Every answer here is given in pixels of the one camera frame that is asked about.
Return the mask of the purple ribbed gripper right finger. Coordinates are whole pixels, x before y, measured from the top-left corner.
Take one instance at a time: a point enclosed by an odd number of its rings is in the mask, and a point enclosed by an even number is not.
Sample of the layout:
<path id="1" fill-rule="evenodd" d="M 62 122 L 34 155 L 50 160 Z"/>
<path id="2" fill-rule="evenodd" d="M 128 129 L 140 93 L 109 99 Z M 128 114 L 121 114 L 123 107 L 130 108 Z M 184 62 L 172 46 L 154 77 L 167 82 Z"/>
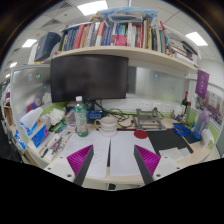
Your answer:
<path id="1" fill-rule="evenodd" d="M 161 157 L 138 145 L 134 146 L 134 157 L 139 167 L 144 184 L 154 181 L 153 174 L 160 162 Z"/>

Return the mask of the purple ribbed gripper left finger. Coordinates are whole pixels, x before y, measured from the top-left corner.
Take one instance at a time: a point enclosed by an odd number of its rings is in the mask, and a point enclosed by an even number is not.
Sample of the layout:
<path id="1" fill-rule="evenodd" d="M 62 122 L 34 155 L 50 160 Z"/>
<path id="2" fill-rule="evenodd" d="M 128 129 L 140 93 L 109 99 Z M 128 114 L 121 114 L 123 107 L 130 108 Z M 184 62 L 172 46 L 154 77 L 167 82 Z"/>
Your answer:
<path id="1" fill-rule="evenodd" d="M 74 183 L 76 185 L 81 186 L 83 184 L 93 155 L 93 146 L 89 145 L 67 157 L 67 161 L 75 174 Z"/>

